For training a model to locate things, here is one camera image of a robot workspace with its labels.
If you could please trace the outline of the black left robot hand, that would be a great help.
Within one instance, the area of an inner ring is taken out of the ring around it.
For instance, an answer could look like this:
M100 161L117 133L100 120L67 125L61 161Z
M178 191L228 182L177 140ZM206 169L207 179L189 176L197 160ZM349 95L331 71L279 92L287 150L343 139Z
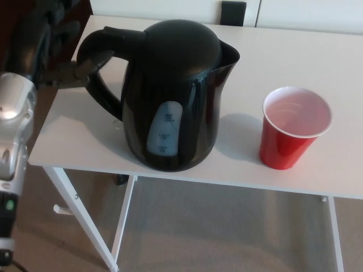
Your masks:
M18 21L10 39L4 70L30 80L36 87L59 89L85 87L114 52L104 50L81 63L64 62L48 69L48 61L74 40L81 30L77 20L61 24L78 1L36 1L34 8Z

